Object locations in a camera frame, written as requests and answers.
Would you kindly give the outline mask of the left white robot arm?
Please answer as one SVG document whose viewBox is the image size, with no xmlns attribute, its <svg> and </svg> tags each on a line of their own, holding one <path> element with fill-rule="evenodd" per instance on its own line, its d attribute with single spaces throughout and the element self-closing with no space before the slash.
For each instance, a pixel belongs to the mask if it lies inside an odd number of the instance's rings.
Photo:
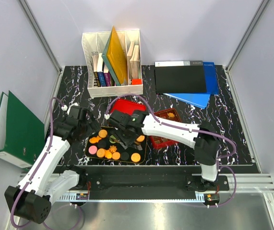
<svg viewBox="0 0 274 230">
<path fill-rule="evenodd" d="M 68 190 L 83 189 L 87 184 L 86 171 L 70 165 L 55 179 L 49 179 L 62 156 L 72 144 L 90 137 L 100 130 L 91 111 L 73 105 L 64 119 L 50 125 L 47 139 L 38 159 L 17 186 L 8 186 L 4 196 L 10 210 L 11 224 L 18 227 L 14 217 L 41 224 L 48 217 L 51 206 Z"/>
</svg>

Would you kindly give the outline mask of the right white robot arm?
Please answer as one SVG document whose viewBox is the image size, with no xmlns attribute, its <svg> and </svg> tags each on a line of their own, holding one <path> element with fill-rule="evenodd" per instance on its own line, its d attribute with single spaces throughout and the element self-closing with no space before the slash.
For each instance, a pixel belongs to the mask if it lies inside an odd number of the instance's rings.
<svg viewBox="0 0 274 230">
<path fill-rule="evenodd" d="M 136 145 L 141 135 L 166 138 L 190 147 L 201 166 L 203 188 L 212 190 L 218 185 L 216 155 L 220 137 L 209 126 L 167 120 L 140 110 L 132 115 L 115 110 L 105 114 L 105 119 L 115 128 L 113 136 L 125 148 Z"/>
</svg>

